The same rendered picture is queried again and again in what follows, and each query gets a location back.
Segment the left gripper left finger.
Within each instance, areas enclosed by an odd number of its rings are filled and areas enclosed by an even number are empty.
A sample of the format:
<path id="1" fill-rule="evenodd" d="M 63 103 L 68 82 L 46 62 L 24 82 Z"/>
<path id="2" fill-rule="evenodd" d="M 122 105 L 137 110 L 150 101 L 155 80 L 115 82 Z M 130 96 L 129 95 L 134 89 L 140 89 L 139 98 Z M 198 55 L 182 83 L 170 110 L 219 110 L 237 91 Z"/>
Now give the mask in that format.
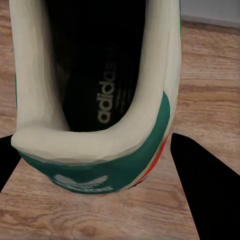
<path id="1" fill-rule="evenodd" d="M 11 145 L 12 136 L 0 138 L 0 192 L 22 158 Z"/>

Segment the gym shoe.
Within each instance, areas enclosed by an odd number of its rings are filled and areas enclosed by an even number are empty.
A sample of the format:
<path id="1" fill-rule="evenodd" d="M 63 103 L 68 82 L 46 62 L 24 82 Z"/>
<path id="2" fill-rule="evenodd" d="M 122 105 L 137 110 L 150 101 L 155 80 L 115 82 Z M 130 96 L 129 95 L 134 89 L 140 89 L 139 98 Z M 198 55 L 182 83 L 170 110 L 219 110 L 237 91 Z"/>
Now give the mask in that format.
<path id="1" fill-rule="evenodd" d="M 157 164 L 174 119 L 180 0 L 9 0 L 11 146 L 55 185 L 118 194 Z"/>

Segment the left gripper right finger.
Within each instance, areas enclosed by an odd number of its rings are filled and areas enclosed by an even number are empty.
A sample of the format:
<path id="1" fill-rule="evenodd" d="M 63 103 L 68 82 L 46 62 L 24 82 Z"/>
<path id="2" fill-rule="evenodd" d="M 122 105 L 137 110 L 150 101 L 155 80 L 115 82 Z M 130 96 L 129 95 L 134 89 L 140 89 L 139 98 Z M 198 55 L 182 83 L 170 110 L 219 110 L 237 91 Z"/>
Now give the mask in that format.
<path id="1" fill-rule="evenodd" d="M 240 240 L 240 175 L 184 135 L 170 151 L 200 240 Z"/>

